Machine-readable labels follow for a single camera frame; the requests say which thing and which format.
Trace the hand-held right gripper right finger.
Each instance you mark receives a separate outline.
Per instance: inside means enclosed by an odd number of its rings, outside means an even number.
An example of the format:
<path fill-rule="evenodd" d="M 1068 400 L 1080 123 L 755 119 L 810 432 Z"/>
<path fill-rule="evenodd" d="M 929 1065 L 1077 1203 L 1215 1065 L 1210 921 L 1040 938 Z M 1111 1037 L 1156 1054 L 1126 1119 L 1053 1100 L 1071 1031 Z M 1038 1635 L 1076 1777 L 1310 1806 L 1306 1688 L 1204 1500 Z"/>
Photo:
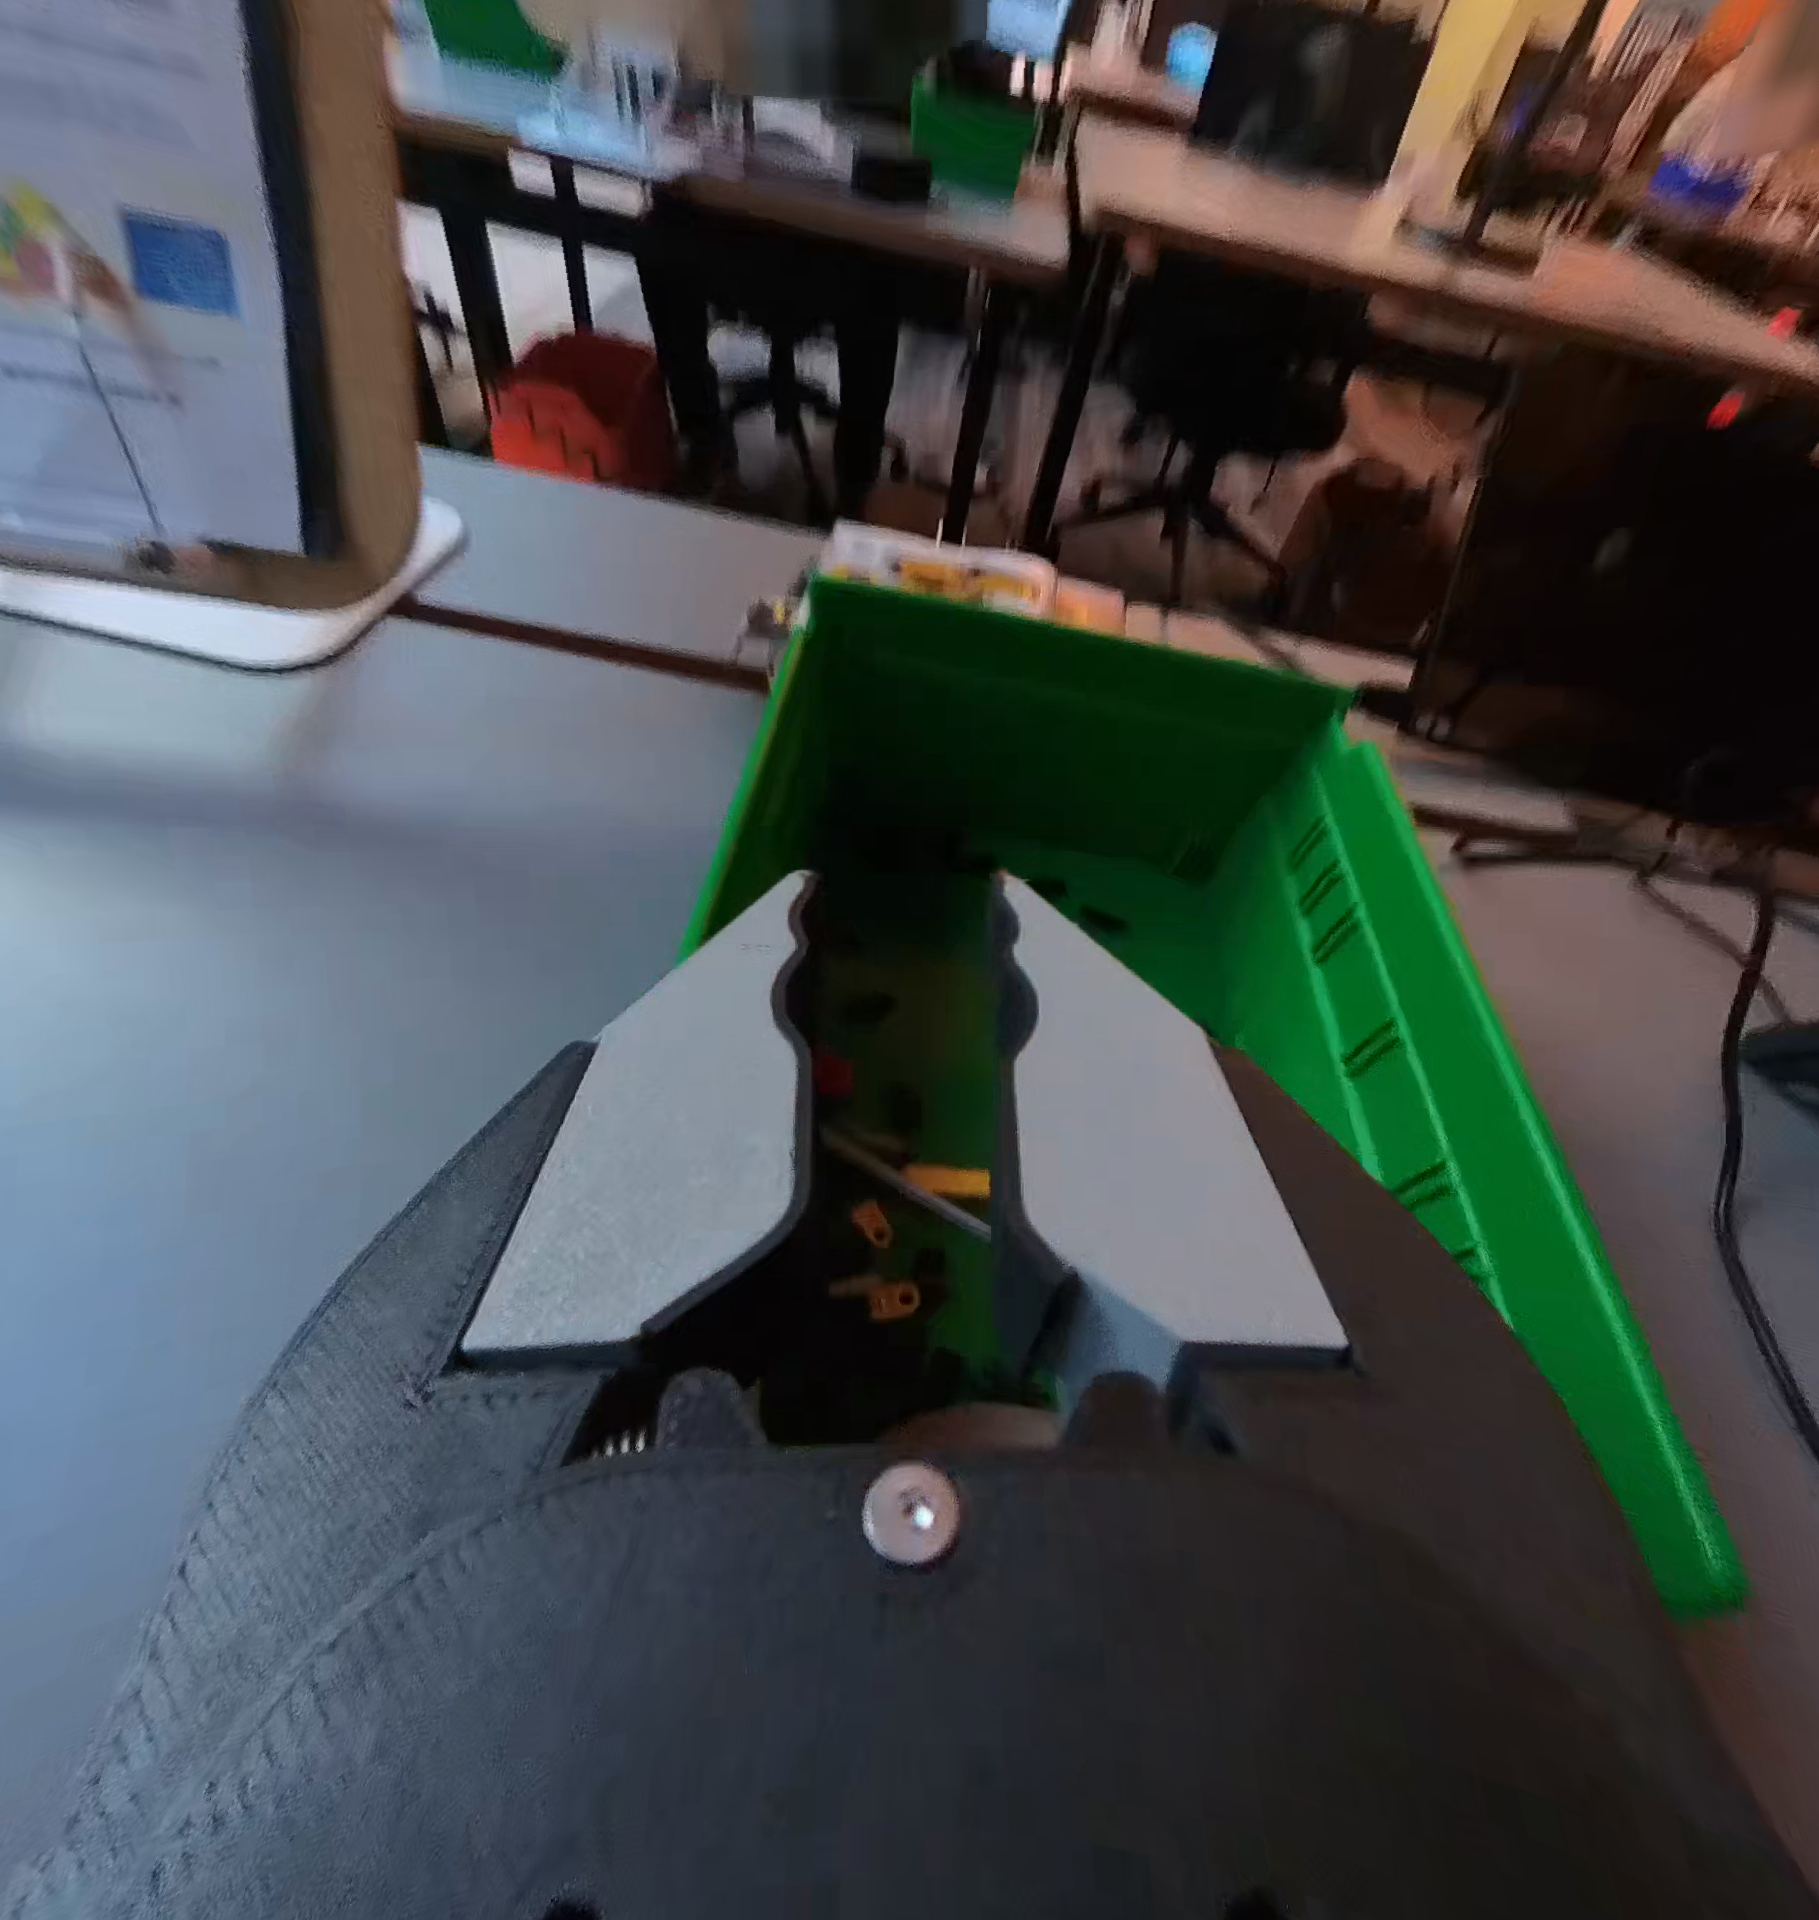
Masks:
<path fill-rule="evenodd" d="M 1014 1374 L 1176 1401 L 1353 1342 L 1206 1030 L 1028 880 L 991 883 L 991 1300 Z"/>

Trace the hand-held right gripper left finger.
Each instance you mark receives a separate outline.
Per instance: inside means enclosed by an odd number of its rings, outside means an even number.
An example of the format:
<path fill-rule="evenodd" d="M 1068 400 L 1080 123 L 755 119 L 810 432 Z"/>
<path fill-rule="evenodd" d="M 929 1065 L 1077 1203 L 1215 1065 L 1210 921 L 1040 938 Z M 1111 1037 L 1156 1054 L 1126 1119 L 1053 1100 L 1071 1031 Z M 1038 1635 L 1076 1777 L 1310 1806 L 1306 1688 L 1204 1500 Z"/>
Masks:
<path fill-rule="evenodd" d="M 816 1095 L 792 991 L 816 892 L 783 876 L 601 1030 L 461 1354 L 630 1354 L 796 1227 Z"/>

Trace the pile of lego pieces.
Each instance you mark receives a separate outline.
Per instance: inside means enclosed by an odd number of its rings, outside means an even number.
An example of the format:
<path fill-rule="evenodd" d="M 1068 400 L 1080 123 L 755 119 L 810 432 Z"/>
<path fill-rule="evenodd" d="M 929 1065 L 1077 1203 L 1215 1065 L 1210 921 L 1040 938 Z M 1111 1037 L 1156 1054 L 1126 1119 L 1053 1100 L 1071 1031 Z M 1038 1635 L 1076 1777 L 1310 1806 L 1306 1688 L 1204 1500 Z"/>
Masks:
<path fill-rule="evenodd" d="M 997 1357 L 988 885 L 826 876 L 810 938 L 817 1124 L 873 1243 L 877 1278 L 920 1297 L 915 1313 L 892 1309 L 895 1330 L 986 1369 Z"/>

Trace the green plastic bin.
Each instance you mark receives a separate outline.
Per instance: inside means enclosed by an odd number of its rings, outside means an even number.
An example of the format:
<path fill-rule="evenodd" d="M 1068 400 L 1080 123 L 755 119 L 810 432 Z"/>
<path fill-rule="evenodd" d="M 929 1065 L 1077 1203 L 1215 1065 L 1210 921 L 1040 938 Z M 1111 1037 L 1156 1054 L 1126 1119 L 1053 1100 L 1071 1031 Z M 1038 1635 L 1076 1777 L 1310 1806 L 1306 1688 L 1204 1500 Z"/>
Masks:
<path fill-rule="evenodd" d="M 682 956 L 794 871 L 1006 868 L 1248 1054 L 1519 1337 L 1676 1618 L 1751 1580 L 1353 695 L 820 574 Z"/>

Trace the lego set box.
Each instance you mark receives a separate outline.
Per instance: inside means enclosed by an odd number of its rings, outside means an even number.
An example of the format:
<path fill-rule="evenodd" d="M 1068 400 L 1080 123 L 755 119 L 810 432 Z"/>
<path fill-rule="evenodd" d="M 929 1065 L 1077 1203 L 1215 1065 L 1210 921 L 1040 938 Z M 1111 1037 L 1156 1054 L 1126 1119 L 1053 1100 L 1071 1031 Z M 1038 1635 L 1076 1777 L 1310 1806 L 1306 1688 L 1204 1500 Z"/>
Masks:
<path fill-rule="evenodd" d="M 729 661 L 773 680 L 806 621 L 816 579 L 1053 621 L 1076 631 L 1128 633 L 1128 602 L 1120 590 L 1062 577 L 1048 561 L 1011 547 L 947 546 L 840 520 L 824 551 L 804 566 L 789 590 L 753 603 Z"/>

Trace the red plastic container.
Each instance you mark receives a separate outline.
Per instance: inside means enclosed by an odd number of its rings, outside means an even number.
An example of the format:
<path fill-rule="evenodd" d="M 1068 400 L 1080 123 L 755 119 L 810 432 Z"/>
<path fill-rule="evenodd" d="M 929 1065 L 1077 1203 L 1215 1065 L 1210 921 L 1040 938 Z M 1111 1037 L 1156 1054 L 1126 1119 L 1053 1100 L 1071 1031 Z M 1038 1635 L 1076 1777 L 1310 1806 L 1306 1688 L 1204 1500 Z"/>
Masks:
<path fill-rule="evenodd" d="M 489 389 L 497 464 L 631 492 L 669 492 L 682 450 L 657 351 L 594 330 L 537 336 Z"/>

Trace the black office chair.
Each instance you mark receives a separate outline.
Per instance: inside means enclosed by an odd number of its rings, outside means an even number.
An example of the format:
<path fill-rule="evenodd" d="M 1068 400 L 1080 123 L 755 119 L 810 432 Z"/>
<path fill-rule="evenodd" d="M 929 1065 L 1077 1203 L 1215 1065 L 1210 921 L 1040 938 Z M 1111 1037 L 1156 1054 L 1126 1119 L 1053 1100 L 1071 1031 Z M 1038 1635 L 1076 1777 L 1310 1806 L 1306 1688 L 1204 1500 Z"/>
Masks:
<path fill-rule="evenodd" d="M 1074 524 L 1161 515 L 1175 600 L 1185 592 L 1188 531 L 1228 542 L 1260 566 L 1260 603 L 1277 612 L 1288 568 L 1213 502 L 1213 480 L 1233 457 L 1279 467 L 1343 439 L 1347 389 L 1374 344 L 1369 307 L 1355 287 L 1161 251 L 1128 293 L 1117 348 L 1132 419 L 1164 432 L 1159 476 L 1110 506 L 1088 485 Z"/>

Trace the wooden table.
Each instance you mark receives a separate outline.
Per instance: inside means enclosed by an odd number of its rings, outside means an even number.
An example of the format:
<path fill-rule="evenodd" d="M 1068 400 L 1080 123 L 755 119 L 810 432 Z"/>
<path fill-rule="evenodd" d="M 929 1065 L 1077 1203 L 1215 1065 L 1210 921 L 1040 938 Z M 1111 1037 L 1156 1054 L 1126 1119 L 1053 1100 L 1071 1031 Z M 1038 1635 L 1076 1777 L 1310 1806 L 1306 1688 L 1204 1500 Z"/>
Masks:
<path fill-rule="evenodd" d="M 1409 218 L 1385 185 L 1370 194 L 1199 150 L 1169 133 L 1084 116 L 1061 159 L 1071 238 L 1088 245 L 1084 301 L 1024 538 L 1047 546 L 1106 314 L 1136 253 L 1237 280 L 1389 297 L 1505 340 L 1599 351 L 1755 395 L 1819 402 L 1819 347 L 1775 334 L 1731 297 L 1664 262 L 1594 241 L 1516 261 L 1467 231 Z"/>
<path fill-rule="evenodd" d="M 959 196 L 901 206 L 862 198 L 843 183 L 731 176 L 710 167 L 678 174 L 624 150 L 581 157 L 532 126 L 548 111 L 546 85 L 461 61 L 411 61 L 406 51 L 390 66 L 390 95 L 398 196 L 443 225 L 483 393 L 511 363 L 490 229 L 562 244 L 570 314 L 579 323 L 592 319 L 584 253 L 592 247 L 635 251 L 642 212 L 585 203 L 579 192 L 585 174 L 605 174 L 637 192 L 667 185 L 716 215 L 790 238 L 862 249 L 904 268 L 969 275 L 981 287 L 981 310 L 971 334 L 973 361 L 939 529 L 944 543 L 967 542 L 1018 305 L 1056 293 L 1069 275 L 1071 236 L 1061 206 L 1038 198 L 996 203 Z"/>

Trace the instruction sign stand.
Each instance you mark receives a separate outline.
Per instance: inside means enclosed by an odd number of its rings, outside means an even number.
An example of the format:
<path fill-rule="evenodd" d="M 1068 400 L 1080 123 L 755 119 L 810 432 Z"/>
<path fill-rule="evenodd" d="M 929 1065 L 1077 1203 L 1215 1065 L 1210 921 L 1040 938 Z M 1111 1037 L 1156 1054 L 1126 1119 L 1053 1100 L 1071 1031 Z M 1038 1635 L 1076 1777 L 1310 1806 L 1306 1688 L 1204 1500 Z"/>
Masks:
<path fill-rule="evenodd" d="M 379 5 L 0 3 L 0 615 L 320 667 L 423 492 Z"/>

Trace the small green bin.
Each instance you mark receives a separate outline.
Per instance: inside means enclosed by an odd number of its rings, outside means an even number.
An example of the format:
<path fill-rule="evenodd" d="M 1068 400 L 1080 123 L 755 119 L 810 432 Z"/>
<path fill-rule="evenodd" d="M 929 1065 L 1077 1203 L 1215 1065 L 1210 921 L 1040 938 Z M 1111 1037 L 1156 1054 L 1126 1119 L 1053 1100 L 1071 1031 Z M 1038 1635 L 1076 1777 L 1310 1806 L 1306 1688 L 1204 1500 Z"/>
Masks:
<path fill-rule="evenodd" d="M 991 202 L 1016 200 L 1035 148 L 1034 100 L 960 88 L 929 64 L 915 78 L 909 116 L 912 154 L 926 162 L 939 187 Z"/>

